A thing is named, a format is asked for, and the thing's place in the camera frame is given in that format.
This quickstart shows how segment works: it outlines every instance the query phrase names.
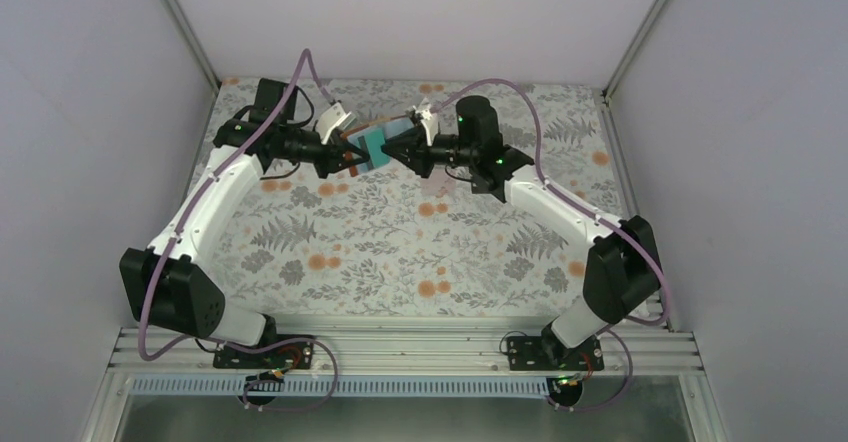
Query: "floral pattern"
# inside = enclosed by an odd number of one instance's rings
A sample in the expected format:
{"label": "floral pattern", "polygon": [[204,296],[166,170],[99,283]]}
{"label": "floral pattern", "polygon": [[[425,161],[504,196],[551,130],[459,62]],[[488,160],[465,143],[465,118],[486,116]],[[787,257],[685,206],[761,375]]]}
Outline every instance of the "floral pattern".
{"label": "floral pattern", "polygon": [[[324,83],[361,120],[401,114],[424,96],[439,102],[465,85]],[[257,84],[257,78],[224,81],[193,182],[215,132],[253,101]],[[318,114],[327,108],[312,81],[300,85]],[[523,88],[544,125],[546,173],[620,213],[591,89]],[[532,154],[534,128],[524,102],[506,87],[478,93],[497,109],[505,141]],[[296,119],[308,115],[299,103]],[[442,117],[441,130],[456,131],[453,117]],[[278,161],[269,174],[291,169]],[[471,194],[468,184],[443,171],[419,179],[392,161],[359,177],[344,172],[322,180],[304,165],[290,178],[263,181],[229,221],[209,270],[235,303],[271,314],[555,315],[580,294],[585,257],[542,221],[492,196]]]}

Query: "purple hose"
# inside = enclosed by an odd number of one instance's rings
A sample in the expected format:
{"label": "purple hose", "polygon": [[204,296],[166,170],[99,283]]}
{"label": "purple hose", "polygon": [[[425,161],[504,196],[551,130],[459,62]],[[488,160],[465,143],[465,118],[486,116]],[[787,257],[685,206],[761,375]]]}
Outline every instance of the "purple hose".
{"label": "purple hose", "polygon": [[[521,90],[521,87],[519,87],[518,85],[516,85],[516,84],[514,84],[514,83],[512,83],[508,80],[505,80],[505,79],[478,80],[477,82],[474,82],[473,84],[465,87],[464,89],[460,90],[459,92],[451,94],[451,96],[448,97],[448,100],[442,102],[438,106],[434,106],[434,108],[431,109],[431,112],[439,112],[440,110],[444,109],[445,107],[447,107],[451,103],[459,100],[460,97],[467,94],[468,92],[470,92],[470,91],[472,91],[472,90],[474,90],[477,87],[480,87],[482,85],[489,85],[489,84],[491,84],[491,85],[505,85],[505,86],[511,88],[519,96],[521,96],[522,99],[524,99],[524,103],[527,104],[527,107],[530,109],[530,114],[533,116],[533,124],[536,126],[536,151],[535,151],[535,154],[533,156],[533,162],[534,162],[535,167],[536,167],[536,175],[539,177],[539,180],[542,181],[542,185],[545,185],[551,191],[552,194],[554,194],[557,198],[559,198],[560,200],[565,202],[567,205],[571,206],[572,208],[574,208],[575,210],[577,210],[581,214],[585,215],[586,217],[594,219],[595,218],[594,212],[583,207],[583,205],[571,200],[571,198],[569,198],[567,195],[565,195],[561,190],[559,190],[556,187],[554,187],[553,185],[549,185],[547,183],[548,178],[542,172],[542,123],[539,120],[539,114],[536,112],[536,107],[533,105],[533,102],[530,100],[529,97],[527,97],[527,94],[524,93],[524,91]],[[612,223],[612,222],[610,222],[606,219],[603,219],[603,218],[598,218],[598,219],[599,219],[598,223],[600,223],[604,227],[610,229],[615,234],[617,234],[619,237],[624,239],[625,242],[630,244],[630,246],[633,247],[633,249],[635,249],[636,252],[639,253],[639,255],[642,256],[642,258],[645,259],[645,262],[648,264],[648,266],[651,268],[651,270],[654,272],[654,274],[656,274],[657,280],[660,283],[660,291],[662,292],[662,295],[663,295],[663,312],[662,312],[662,315],[660,315],[660,318],[656,319],[656,320],[645,320],[645,319],[640,319],[638,317],[633,317],[633,316],[629,316],[629,315],[626,318],[628,320],[632,320],[634,322],[638,322],[638,323],[643,324],[643,325],[662,325],[662,324],[666,323],[666,321],[668,321],[669,314],[671,314],[671,293],[669,292],[668,284],[666,283],[666,280],[665,280],[665,274],[663,274],[663,271],[660,268],[659,264],[657,263],[656,260],[654,260],[653,257],[651,257],[650,254],[648,254],[648,251],[646,251],[645,248],[642,247],[641,244],[639,244],[639,242],[637,242],[635,239],[633,239],[633,237],[630,237],[625,231],[621,230],[621,228],[619,228],[616,224],[614,224],[614,223]]]}
{"label": "purple hose", "polygon": [[273,381],[270,381],[270,380],[255,380],[255,381],[250,382],[249,384],[245,385],[245,387],[244,387],[244,392],[242,393],[241,399],[242,399],[242,402],[244,403],[245,407],[252,407],[254,409],[258,409],[259,411],[266,411],[267,410],[269,412],[288,412],[288,413],[295,413],[296,414],[296,413],[308,412],[310,410],[317,409],[318,407],[321,407],[322,405],[327,403],[328,400],[330,400],[330,397],[333,396],[333,394],[336,392],[336,389],[339,386],[339,363],[338,363],[338,361],[336,361],[336,357],[333,355],[333,352],[330,350],[330,348],[327,347],[323,342],[321,342],[319,340],[315,340],[315,339],[310,339],[310,338],[307,338],[307,337],[293,337],[291,339],[286,339],[286,340],[281,340],[279,342],[274,342],[273,344],[266,346],[266,347],[262,347],[261,349],[252,349],[250,347],[245,347],[245,346],[242,346],[242,345],[231,344],[231,343],[227,343],[227,346],[232,347],[233,349],[239,350],[241,352],[244,352],[246,354],[261,354],[263,352],[268,352],[269,350],[274,350],[277,347],[282,347],[284,345],[294,344],[294,343],[297,343],[297,342],[308,342],[308,343],[315,344],[318,347],[321,347],[322,349],[324,349],[324,352],[326,352],[327,355],[330,357],[330,361],[333,363],[333,382],[330,384],[330,390],[323,397],[321,397],[321,399],[319,399],[317,402],[315,402],[313,404],[306,405],[304,407],[297,407],[297,408],[263,407],[263,406],[254,405],[254,404],[251,404],[250,402],[248,402],[247,393],[248,393],[248,391],[250,391],[250,389],[256,387],[257,385],[261,385],[261,384],[264,384],[264,383],[267,383],[267,382],[273,382]]}
{"label": "purple hose", "polygon": [[618,343],[621,344],[621,348],[624,349],[624,356],[627,357],[627,375],[624,376],[624,384],[621,386],[620,389],[618,389],[618,392],[616,392],[615,395],[610,397],[610,399],[606,402],[602,402],[598,405],[591,405],[589,407],[563,407],[554,402],[554,400],[550,396],[548,396],[548,403],[554,406],[554,410],[581,413],[606,409],[607,407],[618,402],[624,396],[624,394],[627,393],[627,390],[630,389],[630,385],[633,383],[633,356],[630,354],[630,349],[627,348],[627,344],[624,343],[624,340],[622,340],[622,338],[619,337],[618,334],[616,334],[609,328],[606,328],[605,330],[606,332],[609,332],[611,336],[615,337],[615,340],[617,340]]}
{"label": "purple hose", "polygon": [[286,87],[286,90],[283,92],[283,96],[280,98],[280,101],[277,102],[277,105],[274,107],[274,110],[268,115],[268,118],[265,119],[265,122],[259,126],[258,129],[241,145],[238,149],[235,150],[225,161],[221,163],[215,170],[212,171],[212,175],[207,177],[206,180],[200,185],[200,187],[195,191],[194,195],[189,200],[188,204],[186,204],[186,208],[183,213],[180,215],[180,218],[177,220],[177,225],[174,228],[175,237],[171,237],[168,239],[168,243],[165,245],[165,249],[162,251],[162,255],[159,256],[159,261],[156,263],[156,266],[153,268],[153,274],[150,276],[150,282],[147,284],[147,292],[144,294],[144,303],[141,307],[141,317],[139,318],[138,324],[138,355],[142,360],[145,361],[153,361],[161,357],[165,352],[171,350],[172,347],[182,342],[183,340],[189,339],[190,337],[186,335],[181,335],[174,340],[165,344],[164,347],[159,349],[154,354],[147,353],[147,328],[150,323],[150,308],[153,305],[153,295],[156,291],[156,286],[159,285],[159,278],[162,275],[162,270],[165,268],[165,263],[168,261],[168,257],[171,255],[171,252],[174,250],[174,246],[177,243],[177,240],[185,229],[185,225],[188,222],[189,217],[192,212],[194,212],[195,207],[200,202],[200,199],[203,198],[203,195],[209,190],[209,187],[215,182],[215,179],[221,175],[227,167],[240,155],[244,154],[244,152],[250,147],[251,144],[256,142],[256,140],[265,132],[268,127],[271,126],[274,119],[277,118],[277,115],[283,110],[286,102],[288,102],[289,97],[291,97],[292,92],[294,92],[295,87],[297,86],[297,80],[300,78],[300,72],[303,70],[304,62],[309,62],[309,68],[312,72],[312,78],[315,79],[315,83],[318,85],[318,88],[321,90],[321,93],[327,99],[328,102],[332,102],[333,98],[330,96],[327,89],[321,84],[321,80],[318,78],[318,74],[315,71],[315,64],[312,62],[312,52],[309,49],[304,49],[300,54],[300,59],[297,61],[297,66],[294,69],[294,73],[292,74],[291,81],[289,81],[289,85]]}

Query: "purple cable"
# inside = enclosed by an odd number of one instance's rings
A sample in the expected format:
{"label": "purple cable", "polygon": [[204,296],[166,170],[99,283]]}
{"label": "purple cable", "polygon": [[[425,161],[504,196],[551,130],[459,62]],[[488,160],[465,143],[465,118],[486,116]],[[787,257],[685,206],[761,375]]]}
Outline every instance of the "purple cable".
{"label": "purple cable", "polygon": [[[465,87],[464,89],[460,90],[459,92],[456,92],[455,94],[451,94],[451,96],[448,97],[448,100],[442,102],[438,106],[435,106],[433,109],[431,109],[431,112],[434,112],[434,113],[439,112],[442,109],[444,109],[445,107],[447,107],[449,104],[455,102],[460,97],[467,94],[468,92],[476,89],[477,87],[480,87],[480,86],[483,86],[483,85],[489,85],[489,84],[505,85],[505,86],[511,88],[519,96],[521,96],[522,99],[524,99],[524,103],[526,103],[527,107],[530,109],[530,114],[533,116],[533,124],[536,126],[536,152],[535,152],[535,155],[533,157],[533,162],[536,166],[536,175],[539,177],[539,180],[542,182],[542,185],[546,186],[551,191],[552,194],[554,194],[557,198],[559,198],[560,200],[565,202],[567,205],[571,206],[572,208],[574,208],[575,210],[580,212],[581,214],[583,214],[586,217],[589,217],[591,219],[595,219],[595,213],[594,212],[583,207],[581,204],[571,200],[571,198],[569,198],[567,195],[565,195],[562,191],[557,189],[555,186],[547,184],[548,178],[542,172],[542,123],[539,120],[539,114],[536,112],[536,107],[533,105],[533,102],[530,100],[529,97],[527,97],[527,94],[523,90],[521,90],[521,87],[519,87],[518,85],[516,85],[513,82],[510,82],[508,80],[505,80],[505,79],[492,78],[492,79],[478,80],[477,82],[474,82],[473,84]],[[612,222],[610,222],[606,219],[600,218],[600,217],[598,217],[598,223],[600,223],[604,227],[610,229],[615,234],[617,234],[619,237],[624,239],[625,242],[630,244],[630,246],[633,247],[633,249],[636,250],[636,252],[640,256],[642,256],[643,259],[645,259],[645,262],[648,264],[648,266],[651,268],[651,270],[654,272],[654,274],[656,274],[657,280],[660,283],[660,291],[662,292],[662,296],[663,296],[663,312],[662,312],[662,315],[660,315],[660,318],[656,319],[656,320],[645,320],[645,319],[641,319],[639,317],[633,317],[633,316],[628,315],[626,317],[626,319],[632,320],[634,322],[638,322],[638,323],[643,324],[643,325],[652,325],[652,326],[662,325],[662,324],[666,323],[666,321],[668,321],[669,315],[671,314],[671,293],[669,291],[668,284],[666,283],[665,274],[663,274],[663,271],[660,268],[657,261],[654,260],[653,257],[651,257],[651,255],[648,253],[648,251],[646,251],[645,248],[642,247],[641,244],[639,244],[639,242],[637,242],[635,239],[633,239],[633,237],[630,237],[630,235],[628,235],[627,232],[621,230],[621,228],[618,227],[616,224],[614,224],[614,223],[612,223]]]}
{"label": "purple cable", "polygon": [[327,355],[330,357],[330,361],[333,363],[333,382],[330,384],[330,390],[323,397],[321,397],[321,399],[319,399],[314,404],[309,404],[309,405],[304,406],[304,407],[296,407],[296,408],[263,407],[263,406],[251,404],[250,402],[248,402],[247,393],[250,391],[250,389],[256,387],[257,385],[261,385],[261,384],[273,382],[273,381],[271,381],[271,380],[255,380],[255,381],[250,382],[249,384],[245,385],[245,387],[244,387],[244,392],[242,393],[241,400],[244,403],[245,407],[252,407],[252,408],[258,409],[260,412],[267,410],[269,412],[300,413],[300,412],[307,412],[307,411],[310,411],[310,410],[317,409],[318,407],[321,407],[322,405],[327,403],[328,400],[330,400],[330,398],[336,392],[336,388],[338,388],[338,386],[339,386],[339,364],[336,361],[336,357],[333,355],[333,352],[323,342],[321,342],[319,340],[315,340],[315,339],[310,339],[308,337],[293,337],[291,339],[286,339],[286,340],[281,340],[279,342],[274,342],[273,344],[271,344],[267,347],[262,347],[261,349],[252,349],[250,347],[245,347],[243,345],[231,344],[231,343],[227,343],[227,346],[231,347],[233,349],[236,349],[238,351],[244,352],[246,354],[261,354],[263,352],[268,352],[269,350],[274,350],[277,347],[282,347],[284,345],[294,344],[294,343],[297,343],[297,342],[308,342],[308,343],[315,344],[318,347],[321,347],[322,349],[324,349],[324,352],[326,352]]}
{"label": "purple cable", "polygon": [[598,405],[590,405],[589,407],[563,407],[563,406],[557,404],[554,401],[554,399],[552,399],[550,396],[547,396],[548,403],[554,406],[554,410],[560,410],[560,411],[564,411],[564,412],[581,413],[581,412],[593,412],[595,410],[606,409],[607,407],[618,402],[624,396],[624,394],[627,392],[627,390],[630,388],[630,385],[633,383],[633,356],[630,354],[630,349],[627,348],[627,344],[624,343],[624,340],[621,337],[619,337],[618,334],[616,334],[615,332],[613,332],[609,328],[606,328],[604,330],[606,332],[609,332],[609,334],[611,336],[615,337],[615,340],[617,340],[618,343],[621,344],[621,348],[624,349],[624,356],[627,357],[627,375],[624,376],[624,384],[621,386],[620,389],[618,389],[618,392],[616,392],[615,395],[610,397],[610,399],[607,400],[606,402],[602,402]]}
{"label": "purple cable", "polygon": [[171,350],[175,345],[182,342],[183,340],[190,339],[191,337],[186,335],[181,335],[176,337],[174,340],[165,344],[164,347],[159,349],[154,354],[147,353],[147,328],[150,323],[150,308],[153,305],[153,295],[156,291],[156,286],[159,285],[159,278],[162,275],[162,271],[165,268],[165,263],[168,261],[168,257],[171,255],[171,252],[174,250],[174,246],[177,243],[177,240],[182,234],[183,229],[185,229],[185,224],[188,222],[189,217],[192,212],[194,212],[195,207],[200,202],[200,199],[203,198],[203,195],[209,190],[209,187],[215,182],[215,179],[221,175],[227,167],[240,155],[244,154],[244,152],[256,142],[256,140],[265,132],[268,127],[271,126],[274,119],[277,118],[277,115],[283,110],[286,102],[288,102],[289,97],[291,97],[292,92],[294,92],[295,87],[297,86],[297,80],[300,78],[300,72],[303,70],[304,62],[309,62],[309,68],[312,72],[312,78],[315,80],[315,84],[318,85],[319,90],[327,99],[328,102],[332,103],[333,98],[330,96],[330,93],[327,92],[327,89],[321,84],[321,80],[318,78],[318,74],[315,71],[315,64],[312,62],[312,52],[309,49],[304,49],[300,54],[300,59],[297,61],[297,66],[294,69],[294,73],[292,74],[291,81],[289,81],[289,85],[286,87],[286,90],[283,92],[283,96],[280,98],[280,101],[277,102],[277,105],[274,107],[274,110],[268,115],[268,118],[265,119],[265,122],[259,126],[258,129],[241,145],[238,149],[235,150],[226,160],[224,160],[221,165],[219,165],[215,170],[212,171],[212,175],[207,177],[206,180],[200,185],[197,191],[189,200],[188,204],[186,204],[186,208],[183,211],[180,218],[177,220],[177,225],[174,228],[175,237],[171,237],[168,239],[168,243],[165,245],[165,249],[162,251],[162,255],[159,256],[159,261],[156,263],[156,266],[153,268],[153,274],[150,276],[150,282],[147,284],[147,292],[144,294],[144,303],[141,307],[141,317],[139,317],[138,324],[138,355],[142,360],[150,362],[161,357],[165,352]]}

